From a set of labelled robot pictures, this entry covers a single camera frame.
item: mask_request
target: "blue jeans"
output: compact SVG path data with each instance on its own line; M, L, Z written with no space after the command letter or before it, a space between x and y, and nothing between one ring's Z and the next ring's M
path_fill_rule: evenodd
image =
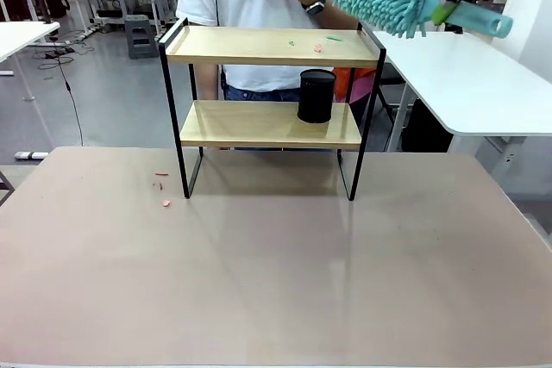
M273 90L271 92L253 92L238 90L226 85L224 99L227 101L273 101L277 103L298 103L300 88L292 90Z

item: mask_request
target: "two-tier shelf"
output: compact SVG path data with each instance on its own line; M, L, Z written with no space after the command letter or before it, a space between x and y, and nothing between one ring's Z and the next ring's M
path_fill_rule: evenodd
M315 51L315 45L322 46L321 53ZM186 198L193 191L204 147L247 147L336 150L348 198L354 200L377 95L375 88L380 84L386 60L386 50L370 28L366 25L359 25L358 30L207 28L180 20L161 39L159 48ZM182 129L169 62L186 63L190 71L193 104ZM346 103L334 103L330 122L309 124L298 119L297 103L199 101L194 64L322 66L353 71ZM362 134L348 104L354 68L376 69ZM199 147L190 182L182 147ZM350 186L343 169L342 151L358 152Z

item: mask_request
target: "lower shelf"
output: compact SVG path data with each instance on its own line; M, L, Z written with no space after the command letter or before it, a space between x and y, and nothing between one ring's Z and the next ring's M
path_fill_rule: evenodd
M195 101L180 140L183 147L360 148L348 104L334 103L325 124L303 122L297 112L297 103Z

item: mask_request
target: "wooden shelf board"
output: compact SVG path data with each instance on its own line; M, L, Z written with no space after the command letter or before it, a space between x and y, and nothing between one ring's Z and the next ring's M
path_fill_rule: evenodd
M348 104L334 103L325 124L303 122L297 112L297 103L195 101L180 140L184 147L359 149Z
M322 46L321 53L314 50L317 44ZM372 45L369 38L356 30L188 26L169 46L167 57L188 64L375 68L379 50L368 45Z

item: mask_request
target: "wristwatch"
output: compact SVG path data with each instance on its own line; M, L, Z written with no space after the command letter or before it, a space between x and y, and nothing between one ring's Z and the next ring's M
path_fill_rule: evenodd
M326 0L317 0L311 5L304 5L303 9L309 14L310 16L318 15L320 12L324 10L324 6L326 5Z

